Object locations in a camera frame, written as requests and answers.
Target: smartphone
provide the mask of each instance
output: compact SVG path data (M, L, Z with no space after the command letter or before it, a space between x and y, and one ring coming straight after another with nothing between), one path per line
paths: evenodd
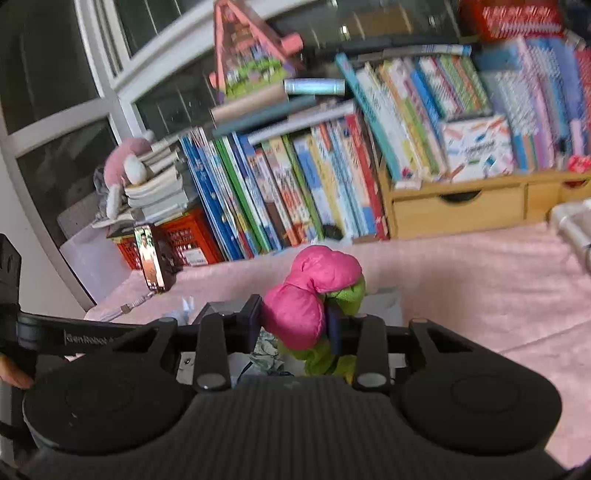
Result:
M165 292L174 283L174 273L160 248L158 231L154 225L137 226L134 229L146 285L150 290Z

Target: pink bedsheet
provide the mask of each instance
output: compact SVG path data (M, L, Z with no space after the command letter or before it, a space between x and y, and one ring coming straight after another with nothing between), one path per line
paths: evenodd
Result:
M343 249L363 266L369 291L398 286L406 319L426 317L538 371L558 388L563 415L549 451L565 466L591 454L591 278L545 225ZM288 273L296 252L190 268L172 290L123 323L145 323L207 301L265 293ZM146 292L134 272L86 315L98 319Z

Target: blue book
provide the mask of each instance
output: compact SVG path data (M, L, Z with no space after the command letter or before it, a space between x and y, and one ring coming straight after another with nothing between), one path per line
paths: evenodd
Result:
M388 165L388 169L390 170L390 174L392 175L394 180L402 180L402 172L396 154L392 149L392 145L390 145L390 142L388 141L388 137L386 136L384 128L378 121L378 118L374 111L374 107L367 98L367 95L365 95L363 88L361 88L361 85L359 84L357 77L355 76L355 71L349 63L347 55L345 55L344 53L339 53L335 57L335 63L341 71L341 73L343 74L343 76L345 77L345 80L349 84L351 91L355 95L355 98L357 99L359 106L361 107L361 110L363 110L363 113L365 114L369 122L369 126L371 127L371 130L374 133L374 137L378 142L380 150L382 151L382 155L386 159L386 163Z
M236 160L235 167L238 168L237 170L235 168L236 175L240 176L238 181L242 180L241 181L242 191L244 193L244 199L246 201L246 205L244 207L248 208L251 211L251 218L252 218L251 223L255 223L255 225L251 225L252 229L255 233L256 238L259 240L259 243L261 245L261 251L262 252L270 252L272 250L271 244L269 242L269 238L267 236L267 233L265 232L263 221L261 219L261 215L259 213L259 210L256 207L256 204L254 202L254 197L253 197L254 191L252 188L251 181L248 177L248 173L246 171L246 165L243 161L242 149L239 148L234 137L224 137L224 138L228 140L228 145L230 147L230 150L232 150L231 153L228 152L228 156L232 155L234 157L234 159Z
M267 208L265 207L265 200L261 195L261 191L259 190L258 184L256 183L256 178L252 173L252 169L248 164L248 160L246 159L247 155L256 155L255 149L252 145L248 142L246 136L238 136L236 132L232 133L232 139L234 140L234 144L236 145L236 149L238 151L238 156L236 160L238 162L238 166L241 172L245 172L246 177L244 181L248 186L248 189L251 192L252 201L255 204L255 207L258 211L259 218L261 219L262 227L265 233L267 234L267 238L271 243L271 250L282 250L283 246L279 240L279 236L273 227L273 223L271 222L271 218L269 217L269 212L267 212Z
M338 168L340 169L340 175L342 176L343 182L345 184L345 191L347 192L347 198L349 199L349 203L351 204L351 208L353 210L353 218L355 219L355 223L357 224L357 229L361 236L365 236L369 234L367 223L365 222L365 215L363 214L363 210L361 205L357 200L357 194L355 193L355 189L353 188L353 175L349 168L349 159L348 154L345 150L345 145L343 145L343 141L340 137L340 126L336 120L330 121L327 124L330 140L333 143L333 148L335 149L335 159L337 160L335 165L335 170Z
M505 105L506 96L504 95L501 83L504 81L503 73L500 72L483 72L480 74L480 79L483 81L486 91L488 92L489 99L491 100L492 107L495 113L501 113L507 117L509 126L511 127L511 138L513 140L513 150L515 158L517 159L517 165L522 171L531 171L535 167L535 163L532 166L528 163L528 156L525 150L524 134L520 132L520 124L515 113L515 109L507 108Z
M573 141L573 154L584 155L586 152L586 139L583 134L585 103L574 50L561 38L548 38L546 42L556 56L562 76L566 113L569 117L570 135Z
M309 142L313 142L311 135L306 135L305 137L295 139L293 141L295 154L300 162L302 172L304 173L304 178L306 179L306 183L310 189L310 193L314 198L314 203L316 204L320 221L323 225L334 225L335 218L332 214L332 211L330 210L330 203L328 197L326 196L326 192L322 187L320 173L318 172L316 163L312 158Z
M345 155L347 176L351 179L351 183L349 184L352 195L351 203L355 205L360 218L359 230L362 231L363 235L374 236L376 234L374 212L371 208L367 185L363 178L362 167L359 164L360 159L353 143L347 120L345 118L339 118L333 124L336 128L335 133L338 133L341 139L341 149Z
M429 123L431 123L431 128L435 132L435 136L437 137L439 144L443 145L443 136L441 134L441 129L439 128L441 116L437 111L435 100L427 88L423 74L417 70L412 60L405 59L404 64L406 65L406 68L410 74L410 78L413 81L413 85L417 89L417 93L421 98L423 105L425 106L425 110L427 111L427 115L429 117Z
M238 231L234 215L230 210L230 206L225 201L225 197L221 191L221 186L217 182L217 175L215 175L213 171L213 163L215 162L215 159L213 158L213 152L209 148L208 144L202 144L200 148L202 149L202 152L204 154L203 167L205 168L207 176L209 176L209 180L212 183L213 191L215 192L216 198L220 203L220 207L222 208L222 212L225 216L224 218L228 221L228 225L232 230L233 237L238 240L238 247L240 247L240 252L244 256L244 258L247 258L248 255L246 253L245 247L242 245L242 242L240 241L240 233Z
M539 170L554 166L554 145L550 120L545 105L544 95L538 76L534 71L530 51L523 38L506 41L499 46L487 47L475 56L475 64L481 72L514 72L520 77L520 82L527 88L525 92L534 108L535 133L533 144L536 165ZM508 109L515 109L518 105L505 104Z
M247 115L243 115L236 120L218 125L217 128L212 131L212 137L220 138L224 135L229 135L232 132L251 132L256 127L279 120L292 113L305 110L306 108L313 107L316 103L317 99L315 95L302 95L293 100L287 100L278 103L277 105L262 108Z
M181 139L181 144L189 163L193 163L193 171L195 173L194 179L202 194L202 201L206 205L206 211L209 211L210 222L214 228L217 229L222 244L228 252L229 259L242 260L244 257L240 252L237 240L232 233L232 229L228 225L228 220L223 214L222 207L215 195L211 180L203 165L203 151L200 151L201 149L197 148L191 139L187 137Z
M572 143L558 62L545 39L528 38L525 43L534 59L534 65L542 86L548 116L550 117L554 151L566 155L568 158L572 154Z
M183 146L183 151L185 151L185 156L187 157L187 164L189 165L189 170L191 171L191 176L193 178L193 182L197 186L197 191L199 192L200 198L204 199L205 193L203 192L201 183L197 180L197 172L195 171L195 165L191 161L191 159L189 159L189 154L185 150L185 146L183 145L183 139L181 139L181 145ZM202 205L204 206L205 214L207 216L207 220L209 221L209 225L212 227L213 236L215 237L216 242L219 245L224 258L226 260L230 260L230 252L228 250L228 247L226 246L226 242L223 239L222 233L220 232L219 227L218 227L217 223L215 222L215 217L213 216L213 213L211 211L211 207L210 207L209 203L202 200Z
M335 131L329 123L326 124L326 131L329 134L330 143L332 144L332 150L330 152L330 162L332 163L333 170L335 171L335 177L337 181L337 188L339 189L340 204L345 210L345 214L349 219L353 221L352 227L355 229L355 236L359 236L362 231L359 229L359 222L355 215L355 209L351 202L350 189L347 188L347 181L341 163L344 162L342 155L339 151L339 141L335 136Z

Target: wooden drawer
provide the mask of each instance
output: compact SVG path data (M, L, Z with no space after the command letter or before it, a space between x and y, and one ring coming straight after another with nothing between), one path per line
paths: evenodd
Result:
M394 201L398 238L447 235L517 225L524 220L524 186Z
M550 210L560 203L591 197L591 181L552 181L527 186L528 223L545 222Z

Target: green book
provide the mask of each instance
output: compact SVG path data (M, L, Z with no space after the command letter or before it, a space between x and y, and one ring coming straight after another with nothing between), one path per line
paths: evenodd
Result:
M227 142L227 137L224 138L220 138L218 140L214 140L213 144L215 145L217 152L219 153L221 159L222 159L222 163L224 166L224 169L226 170L226 175L228 176L230 183L232 184L232 187L234 188L234 192L236 192L236 196L238 197L238 202L240 203L240 206L242 207L242 211L244 212L244 215L246 216L246 219L248 220L248 223L251 226L251 229L254 233L254 237L251 238L251 248L256 249L256 252L253 252L255 255L259 254L261 252L261 245L264 245L263 242L261 242L261 233L259 231L258 224L256 223L254 216L252 214L251 209L249 208L248 202L246 200L246 196L245 196L245 192L244 192L244 188L243 188L243 184L244 184L244 180L242 180L242 182L240 182L240 180L242 179L242 176L240 176L240 178L238 177L240 175L240 171L238 170L237 166L235 168L235 166L233 165L232 160L230 159L229 153L226 150L226 144L224 142L224 139Z
M320 215L318 215L316 204L314 203L314 199L312 198L312 194L310 193L310 189L306 183L304 172L301 170L300 162L297 159L294 146L291 144L291 141L287 135L283 135L281 138L283 140L283 144L285 145L285 150L287 150L287 156L290 158L291 168L293 169L296 177L295 179L300 185L301 193L304 196L304 202L306 203L308 211L310 212L310 218L312 219L312 224L316 229L316 235L320 240L324 240L324 229L322 227L322 222L320 221Z

